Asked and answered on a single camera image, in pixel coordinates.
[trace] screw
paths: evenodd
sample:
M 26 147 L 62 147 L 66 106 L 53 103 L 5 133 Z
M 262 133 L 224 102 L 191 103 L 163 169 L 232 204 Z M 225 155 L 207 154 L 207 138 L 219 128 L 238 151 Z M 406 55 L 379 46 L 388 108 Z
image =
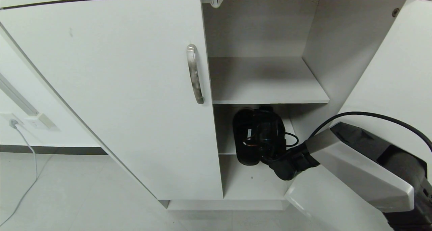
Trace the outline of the screw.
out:
M 401 9 L 399 9 L 399 8 L 395 8 L 394 10 L 393 10 L 393 12 L 391 13 L 392 15 L 392 17 L 397 17 L 398 16 L 398 13 L 399 13 L 399 11 L 400 11 Z

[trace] black cable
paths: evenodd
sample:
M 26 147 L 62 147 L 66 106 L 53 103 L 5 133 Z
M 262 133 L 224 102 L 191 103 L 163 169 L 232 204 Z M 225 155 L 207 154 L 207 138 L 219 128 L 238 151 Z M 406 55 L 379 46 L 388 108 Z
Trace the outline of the black cable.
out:
M 400 126 L 403 126 L 405 128 L 407 128 L 408 130 L 412 131 L 413 133 L 415 133 L 416 135 L 418 135 L 425 143 L 426 145 L 428 145 L 430 151 L 432 152 L 432 142 L 431 140 L 429 140 L 429 138 L 424 135 L 421 131 L 419 131 L 418 129 L 414 128 L 413 126 L 400 121 L 398 119 L 392 118 L 392 117 L 387 117 L 385 115 L 382 114 L 375 114 L 375 113 L 370 113 L 370 112 L 362 112 L 362 111 L 350 111 L 350 112 L 345 112 L 345 113 L 340 113 L 337 114 L 333 117 L 330 117 L 329 119 L 327 119 L 326 121 L 324 121 L 324 123 L 322 123 L 320 126 L 318 126 L 318 128 L 316 128 L 314 130 L 314 132 L 312 132 L 311 137 L 313 137 L 314 135 L 316 135 L 318 133 L 319 130 L 321 130 L 324 126 L 326 126 L 328 123 L 332 122 L 334 119 L 337 119 L 339 117 L 344 117 L 344 116 L 352 116 L 352 115 L 357 115 L 357 116 L 367 116 L 367 117 L 375 117 L 375 118 L 380 118 L 380 119 L 384 119 L 390 122 L 393 122 L 395 124 L 398 124 Z M 290 150 L 287 150 L 287 152 L 285 152 L 284 154 L 282 154 L 281 156 L 275 158 L 275 159 L 268 159 L 268 162 L 276 162 L 279 161 L 283 158 L 285 158 L 288 154 L 290 154 Z
M 296 143 L 291 144 L 291 145 L 287 145 L 287 147 L 293 147 L 293 146 L 295 146 L 295 145 L 298 144 L 298 141 L 299 141 L 299 140 L 298 140 L 298 137 L 297 137 L 296 135 L 294 135 L 294 134 L 292 134 L 292 133 L 289 133 L 289 132 L 286 132 L 285 135 L 290 135 L 290 136 L 292 136 L 292 137 L 294 137 L 294 138 L 296 139 Z

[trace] shelf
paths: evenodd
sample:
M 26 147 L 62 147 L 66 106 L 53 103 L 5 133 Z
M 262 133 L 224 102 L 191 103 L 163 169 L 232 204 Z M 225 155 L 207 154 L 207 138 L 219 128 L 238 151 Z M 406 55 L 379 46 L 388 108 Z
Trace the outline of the shelf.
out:
M 216 127 L 216 141 L 218 146 L 219 155 L 233 155 L 236 154 L 236 146 L 234 143 L 233 124 L 232 120 L 234 114 L 242 108 L 258 108 L 259 105 L 215 105 L 215 127 Z M 288 109 L 286 105 L 273 105 L 275 111 L 281 116 L 285 130 L 293 133 L 294 129 L 289 117 L 287 116 Z M 286 136 L 287 144 L 293 144 L 296 140 L 293 137 Z
M 285 200 L 291 181 L 279 179 L 264 163 L 245 166 L 236 155 L 219 155 L 225 200 Z
M 284 211 L 287 200 L 171 200 L 169 211 Z
M 328 103 L 301 57 L 210 57 L 214 104 Z

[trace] robotic arm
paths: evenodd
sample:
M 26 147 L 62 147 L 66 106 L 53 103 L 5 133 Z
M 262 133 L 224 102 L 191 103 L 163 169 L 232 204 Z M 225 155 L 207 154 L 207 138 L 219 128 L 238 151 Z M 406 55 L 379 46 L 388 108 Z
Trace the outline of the robotic arm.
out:
M 320 125 L 304 143 L 286 151 L 280 147 L 286 143 L 281 134 L 285 131 L 283 124 L 280 125 L 282 121 L 269 108 L 255 110 L 251 128 L 256 126 L 256 132 L 247 137 L 244 145 L 255 150 L 260 160 L 282 180 L 291 180 L 302 171 L 322 164 L 380 210 L 395 231 L 432 231 L 432 186 L 427 180 L 426 162 L 362 128 L 343 122 L 316 134 L 332 120 L 350 114 L 378 117 L 404 126 L 420 136 L 432 151 L 432 142 L 417 129 L 367 112 L 338 114 Z M 234 130 L 234 133 L 237 142 L 239 132 Z M 241 153 L 239 160 L 246 157 Z

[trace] white wall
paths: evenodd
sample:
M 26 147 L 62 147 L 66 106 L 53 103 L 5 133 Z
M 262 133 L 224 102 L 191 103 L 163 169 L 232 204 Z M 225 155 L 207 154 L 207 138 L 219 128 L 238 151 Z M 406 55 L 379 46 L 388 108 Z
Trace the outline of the white wall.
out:
M 62 105 L 44 88 L 26 67 L 9 44 L 0 36 L 0 73 L 39 112 L 46 114 L 56 128 L 45 131 L 34 129 L 24 122 L 23 134 L 34 146 L 98 147 Z M 27 116 L 6 94 L 0 90 L 0 113 L 13 113 L 21 121 Z M 25 145 L 20 135 L 0 119 L 0 144 Z

